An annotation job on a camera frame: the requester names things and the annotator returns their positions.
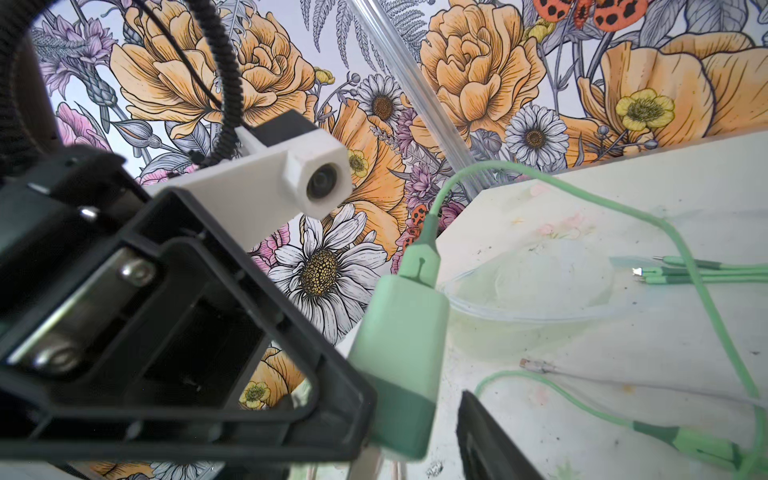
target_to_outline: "black wire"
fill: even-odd
[[[240,83],[240,69],[232,49],[232,44],[221,24],[221,18],[216,11],[216,7],[210,0],[187,0],[190,12],[203,31],[203,35],[208,42],[208,48],[216,62],[219,79],[221,80],[223,102],[219,101],[203,83],[200,75],[197,74],[189,62],[187,55],[176,42],[173,34],[168,31],[160,19],[147,7],[145,0],[137,0],[135,3],[147,14],[163,35],[168,38],[170,45],[187,67],[195,83],[203,89],[205,95],[222,111],[221,130],[218,141],[211,149],[210,155],[203,157],[201,154],[190,152],[190,159],[201,167],[209,167],[218,164],[224,158],[232,158],[237,149],[238,142],[235,128],[243,123],[243,87]]]
[[[187,58],[187,54],[184,52],[184,50],[179,46],[179,44],[176,42],[176,38],[174,38],[174,34],[170,33],[168,28],[166,28],[165,25],[163,25],[163,22],[157,17],[157,15],[154,14],[151,8],[147,7],[147,4],[144,3],[144,0],[138,0],[136,4],[139,6],[141,11],[147,14],[147,16],[152,20],[152,22],[157,26],[160,31],[163,33],[165,38],[168,39],[170,42],[170,46],[174,48],[176,51],[176,54],[179,56],[181,61],[184,63],[184,65],[187,67],[187,70],[190,71],[190,74],[192,75],[192,79],[195,80],[195,83],[203,89],[203,92],[205,92],[205,95],[216,105],[216,107],[221,110],[221,102],[218,98],[214,96],[214,94],[210,91],[210,89],[205,85],[205,82],[203,82],[203,79],[200,78],[200,75],[197,74],[197,72],[194,69],[194,66],[190,63],[189,58]]]

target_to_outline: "green charger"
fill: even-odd
[[[440,386],[449,302],[435,290],[437,226],[437,216],[427,215],[398,274],[376,284],[349,352],[378,393],[370,440],[403,461],[426,456]]]

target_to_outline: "white table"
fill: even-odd
[[[767,151],[768,134],[752,133],[559,177],[603,197],[664,215],[683,234],[696,258],[768,262]],[[438,238],[439,282],[530,238],[542,225],[557,224],[576,213],[584,218],[583,230],[592,229],[590,241],[607,256],[650,259],[677,254],[666,236],[651,226],[552,188],[542,190],[538,182],[524,182],[482,192]],[[429,455],[424,462],[409,465],[408,479],[464,478],[455,436],[462,391],[474,390],[494,372],[516,369],[524,356],[595,375],[743,393],[694,288],[646,288],[638,304],[619,316],[566,326],[532,329],[452,312]],[[753,378],[766,392],[768,285],[710,285],[710,292]],[[551,299],[558,301],[556,292]],[[340,350],[349,348],[352,336]],[[581,380],[553,380],[616,415],[696,427],[746,447],[751,443],[749,406],[675,392],[625,391]],[[545,478],[730,478],[726,472],[689,461],[656,439],[596,419],[526,379],[501,379],[481,401]],[[439,470],[437,465],[442,465],[442,472],[429,476],[430,467],[433,472]],[[340,470],[336,472],[322,468],[319,478],[343,478]],[[389,476],[383,472],[380,478]]]

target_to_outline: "floral wallpaper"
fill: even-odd
[[[210,152],[222,115],[134,1],[61,0],[31,34],[62,140],[125,156],[146,185],[195,171],[190,152]],[[220,97],[186,5],[145,1]],[[243,121],[295,109],[349,152],[349,199],[249,252],[338,343],[453,170],[349,0],[214,1],[240,64]],[[380,1],[477,161],[555,172],[768,123],[768,0]],[[451,192],[441,230],[469,200]],[[240,405],[263,409],[303,376],[270,349],[251,380]],[[102,467],[110,480],[202,471]]]

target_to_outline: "clear plastic container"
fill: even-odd
[[[647,294],[631,269],[581,239],[522,243],[439,286],[451,306],[502,322],[556,324],[601,319]]]

